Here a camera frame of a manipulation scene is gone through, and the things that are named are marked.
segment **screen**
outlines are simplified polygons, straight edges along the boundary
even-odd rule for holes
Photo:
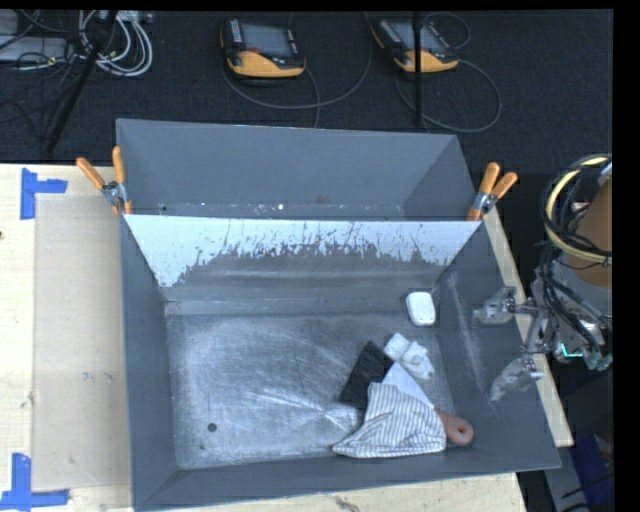
[[[407,22],[391,22],[389,23],[391,28],[396,31],[400,36],[404,44],[410,49],[415,46],[413,39],[413,26]],[[439,40],[431,30],[427,27],[422,27],[420,30],[420,46],[427,50],[446,50],[447,45],[443,41]]]
[[[292,56],[286,29],[282,27],[243,23],[242,34],[247,49],[255,48],[258,53],[273,57]]]

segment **blue tape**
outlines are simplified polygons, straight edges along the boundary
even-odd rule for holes
[[[55,507],[66,505],[69,490],[52,492],[31,492],[31,459],[21,453],[11,456],[11,490],[3,491],[0,510],[31,512],[32,507]]]
[[[38,175],[22,168],[22,194],[20,197],[20,219],[33,219],[36,216],[36,194],[64,194],[67,182],[64,180],[38,181]]]

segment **clamp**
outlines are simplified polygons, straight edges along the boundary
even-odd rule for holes
[[[467,213],[467,220],[480,220],[484,217],[518,181],[518,175],[515,172],[508,172],[496,183],[498,174],[500,174],[500,166],[496,162],[490,162],[485,170],[478,193]]]
[[[127,194],[127,189],[124,185],[126,175],[119,146],[114,146],[112,160],[113,167],[116,171],[116,181],[110,183],[107,183],[104,178],[100,176],[96,168],[91,165],[86,158],[77,158],[76,165],[84,172],[91,183],[102,192],[102,195],[104,195],[105,199],[111,204],[113,212],[116,215],[120,213],[121,208],[124,213],[133,213],[133,204],[131,199],[129,199],[129,194]]]

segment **bin floor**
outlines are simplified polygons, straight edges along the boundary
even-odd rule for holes
[[[429,351],[429,399],[455,412],[438,329],[397,314],[167,315],[182,469],[331,455],[361,413],[337,397],[367,341],[399,332]]]

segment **white object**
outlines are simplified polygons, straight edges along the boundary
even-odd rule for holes
[[[395,333],[384,347],[384,353],[394,361],[399,361],[411,342],[400,333]]]
[[[409,317],[415,325],[423,327],[436,321],[436,308],[429,292],[411,292],[406,303]]]
[[[427,380],[434,373],[428,350],[416,341],[395,333],[384,347],[384,353],[399,362],[416,379]]]
[[[434,373],[427,349],[415,341],[402,354],[400,362],[416,379],[427,380]]]
[[[433,402],[431,402],[424,391],[422,391],[420,385],[411,375],[409,375],[409,372],[405,370],[404,366],[400,363],[393,363],[391,365],[391,368],[387,371],[384,379],[382,379],[382,383],[395,386],[399,391],[402,391],[413,398],[417,398],[431,408],[434,407]]]

